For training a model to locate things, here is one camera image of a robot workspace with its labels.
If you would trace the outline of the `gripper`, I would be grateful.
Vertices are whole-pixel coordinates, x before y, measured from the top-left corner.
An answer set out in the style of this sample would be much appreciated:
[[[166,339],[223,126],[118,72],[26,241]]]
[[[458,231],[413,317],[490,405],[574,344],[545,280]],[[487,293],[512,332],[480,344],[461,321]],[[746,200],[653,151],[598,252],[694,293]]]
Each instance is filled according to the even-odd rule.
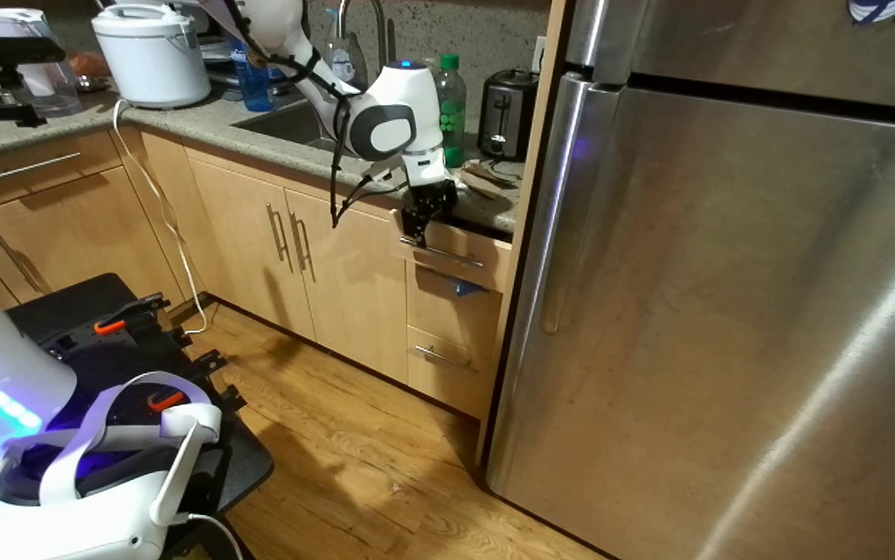
[[[455,180],[409,185],[408,207],[402,209],[402,231],[416,247],[426,248],[426,230],[433,224],[450,224],[458,202]]]

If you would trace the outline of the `wide wooden drawer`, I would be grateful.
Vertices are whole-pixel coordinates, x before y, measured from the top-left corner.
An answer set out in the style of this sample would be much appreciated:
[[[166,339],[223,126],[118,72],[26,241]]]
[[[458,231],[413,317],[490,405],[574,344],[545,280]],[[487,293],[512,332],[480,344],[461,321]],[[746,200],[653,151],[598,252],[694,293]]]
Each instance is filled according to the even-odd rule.
[[[109,132],[93,131],[47,139],[24,148],[4,150],[0,152],[0,173],[72,152],[81,152],[82,155],[77,159],[0,180],[0,205],[121,166],[119,149],[114,145]]]

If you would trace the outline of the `brown crumpled cloth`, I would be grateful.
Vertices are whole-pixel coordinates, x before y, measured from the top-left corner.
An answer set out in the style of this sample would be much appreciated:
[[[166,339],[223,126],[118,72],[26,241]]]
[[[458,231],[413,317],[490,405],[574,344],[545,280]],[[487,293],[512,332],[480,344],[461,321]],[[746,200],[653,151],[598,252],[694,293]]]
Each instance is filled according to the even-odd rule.
[[[456,171],[455,177],[469,191],[491,201],[496,201],[503,195],[517,194],[523,185],[521,175],[494,170],[494,164],[495,162],[469,159]]]

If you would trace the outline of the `wooden cabinet door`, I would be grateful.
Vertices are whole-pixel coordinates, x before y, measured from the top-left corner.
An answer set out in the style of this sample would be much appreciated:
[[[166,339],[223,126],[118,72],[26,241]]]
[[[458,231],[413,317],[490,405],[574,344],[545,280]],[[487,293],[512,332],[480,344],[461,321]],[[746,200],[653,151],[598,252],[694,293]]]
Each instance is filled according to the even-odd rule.
[[[279,327],[315,340],[302,270],[282,223],[288,210],[283,189],[216,164],[191,160],[191,167],[221,258],[213,292]],[[266,203],[280,213],[293,273],[278,259]]]
[[[183,290],[122,166],[0,205],[0,234],[47,295],[114,273],[138,297]],[[0,248],[0,282],[18,302],[40,296]]]
[[[330,206],[322,199],[291,189],[285,196],[288,212],[307,226],[316,282],[308,273],[302,280],[316,341],[406,383],[405,266],[393,255],[388,220],[351,209],[333,227]]]

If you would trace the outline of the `green plastic bottle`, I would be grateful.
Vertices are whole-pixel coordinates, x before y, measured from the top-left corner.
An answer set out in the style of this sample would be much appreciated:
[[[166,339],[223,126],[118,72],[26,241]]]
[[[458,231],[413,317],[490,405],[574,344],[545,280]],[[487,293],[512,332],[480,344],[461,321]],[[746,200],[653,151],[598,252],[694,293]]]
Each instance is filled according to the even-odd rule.
[[[467,86],[459,74],[460,56],[457,53],[439,55],[436,75],[439,128],[443,135],[445,166],[458,169],[464,163],[467,124]]]

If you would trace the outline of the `black toaster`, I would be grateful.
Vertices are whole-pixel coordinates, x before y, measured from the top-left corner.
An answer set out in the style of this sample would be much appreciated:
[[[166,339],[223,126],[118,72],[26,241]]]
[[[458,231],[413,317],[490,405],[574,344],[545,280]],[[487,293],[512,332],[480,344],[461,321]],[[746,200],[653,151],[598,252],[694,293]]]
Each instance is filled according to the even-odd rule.
[[[483,85],[477,146],[500,162],[525,162],[539,75],[519,68],[501,70]]]

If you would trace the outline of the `sink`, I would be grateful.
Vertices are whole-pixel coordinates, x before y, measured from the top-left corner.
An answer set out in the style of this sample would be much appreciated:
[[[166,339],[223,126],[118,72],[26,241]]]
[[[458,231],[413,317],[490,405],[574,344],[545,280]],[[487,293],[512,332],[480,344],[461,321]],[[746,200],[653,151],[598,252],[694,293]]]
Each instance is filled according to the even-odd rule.
[[[320,124],[316,111],[307,100],[298,100],[263,116],[247,118],[233,124],[233,127],[330,153],[336,149],[336,142]]]

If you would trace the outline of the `clear soap bottle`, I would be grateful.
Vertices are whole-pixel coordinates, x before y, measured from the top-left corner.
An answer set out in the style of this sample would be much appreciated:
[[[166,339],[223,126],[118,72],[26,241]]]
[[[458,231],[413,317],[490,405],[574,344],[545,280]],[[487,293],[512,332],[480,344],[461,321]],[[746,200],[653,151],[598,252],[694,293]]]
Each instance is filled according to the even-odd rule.
[[[362,91],[363,86],[358,79],[358,67],[355,63],[355,55],[352,54],[350,37],[341,37],[338,32],[338,11],[327,8],[325,12],[329,23],[325,50],[327,63],[337,78],[345,84],[354,86],[358,91]]]

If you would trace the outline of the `blue plastic bottle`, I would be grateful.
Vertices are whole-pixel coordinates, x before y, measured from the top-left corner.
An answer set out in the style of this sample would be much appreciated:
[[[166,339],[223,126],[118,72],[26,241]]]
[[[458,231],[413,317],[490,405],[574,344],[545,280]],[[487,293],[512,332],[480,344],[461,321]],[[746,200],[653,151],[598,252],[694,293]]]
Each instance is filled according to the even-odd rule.
[[[255,66],[248,59],[247,47],[244,42],[235,37],[230,37],[228,40],[230,59],[237,75],[239,91],[246,110],[256,111],[256,113],[273,110],[274,102],[270,92],[269,71],[266,68]]]

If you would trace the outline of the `stainless steel refrigerator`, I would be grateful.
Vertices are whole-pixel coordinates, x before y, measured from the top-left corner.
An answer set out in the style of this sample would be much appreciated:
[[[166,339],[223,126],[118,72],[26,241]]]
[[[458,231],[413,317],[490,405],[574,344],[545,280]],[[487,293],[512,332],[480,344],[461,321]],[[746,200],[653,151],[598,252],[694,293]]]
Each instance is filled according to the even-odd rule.
[[[565,63],[488,453],[620,560],[895,560],[895,22],[848,0],[612,0]],[[596,164],[540,329],[569,114]]]

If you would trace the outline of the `black orange clamp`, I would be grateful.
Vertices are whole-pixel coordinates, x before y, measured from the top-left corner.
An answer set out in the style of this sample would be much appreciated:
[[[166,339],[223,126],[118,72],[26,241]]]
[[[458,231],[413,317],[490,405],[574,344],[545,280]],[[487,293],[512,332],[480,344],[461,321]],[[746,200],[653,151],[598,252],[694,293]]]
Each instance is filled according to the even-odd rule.
[[[155,412],[155,414],[159,414],[167,410],[167,408],[172,408],[174,405],[187,404],[187,402],[187,395],[181,390],[173,389],[173,387],[164,387],[164,389],[153,391],[145,400],[149,410]]]
[[[151,324],[159,325],[159,313],[170,307],[170,303],[162,292],[129,302],[108,317],[95,322],[94,334],[108,336],[120,331],[133,332],[134,329]]]

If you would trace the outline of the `white rice cooker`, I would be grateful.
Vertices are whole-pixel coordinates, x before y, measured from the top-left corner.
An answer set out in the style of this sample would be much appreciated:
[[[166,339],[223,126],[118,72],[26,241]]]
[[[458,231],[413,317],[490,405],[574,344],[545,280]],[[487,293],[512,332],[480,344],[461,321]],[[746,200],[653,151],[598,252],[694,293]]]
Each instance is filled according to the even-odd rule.
[[[194,18],[171,0],[113,0],[91,26],[121,99],[132,106],[176,109],[208,98]]]

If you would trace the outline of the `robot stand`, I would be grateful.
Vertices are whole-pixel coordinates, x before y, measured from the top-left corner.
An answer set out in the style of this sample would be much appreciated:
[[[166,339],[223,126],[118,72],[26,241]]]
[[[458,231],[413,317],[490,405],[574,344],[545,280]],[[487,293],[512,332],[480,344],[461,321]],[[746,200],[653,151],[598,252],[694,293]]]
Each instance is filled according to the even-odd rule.
[[[159,325],[120,331],[108,336],[94,334],[95,322],[138,300],[124,281],[113,273],[96,276],[58,292],[9,309],[9,316],[22,333],[28,334],[42,350],[70,366],[77,386],[63,410],[49,422],[49,430],[77,429],[101,391],[123,385],[142,373],[173,373],[201,387],[222,412],[221,435],[214,444],[205,444],[199,453],[184,498],[181,513],[188,521],[171,526],[159,560],[203,544],[216,558],[249,558],[250,552],[232,534],[226,511],[261,485],[274,464],[266,447],[241,422],[238,410],[244,404],[235,389],[217,394],[210,376],[226,360],[217,351],[189,359],[184,348],[191,337],[180,327]],[[108,425],[155,425],[159,414],[149,410],[146,397],[163,385],[129,387],[110,409]],[[78,468],[83,486],[95,490],[130,474],[167,467],[176,451],[92,451]]]

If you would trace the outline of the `clear water filter pitcher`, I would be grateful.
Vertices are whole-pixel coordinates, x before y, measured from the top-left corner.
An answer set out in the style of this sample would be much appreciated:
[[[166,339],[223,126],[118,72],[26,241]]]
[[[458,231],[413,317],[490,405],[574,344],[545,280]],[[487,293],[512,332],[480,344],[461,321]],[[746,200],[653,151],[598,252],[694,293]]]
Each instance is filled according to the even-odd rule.
[[[60,41],[50,28],[43,11],[28,8],[0,8],[0,37],[46,37]],[[22,103],[31,103],[41,117],[64,117],[81,113],[77,78],[67,61],[26,64],[17,67],[26,89]]]

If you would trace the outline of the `white headset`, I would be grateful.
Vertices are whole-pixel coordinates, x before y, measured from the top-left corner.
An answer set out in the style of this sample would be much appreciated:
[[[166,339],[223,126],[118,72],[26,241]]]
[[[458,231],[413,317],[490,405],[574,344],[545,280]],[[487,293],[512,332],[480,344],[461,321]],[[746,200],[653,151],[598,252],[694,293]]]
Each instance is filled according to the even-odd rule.
[[[155,425],[108,425],[129,387],[173,387],[187,399]],[[0,560],[159,560],[171,526],[188,521],[181,500],[199,453],[221,435],[222,412],[205,390],[173,373],[142,373],[101,391],[77,429],[7,440],[0,455]],[[158,453],[167,467],[95,490],[78,476],[92,451]]]

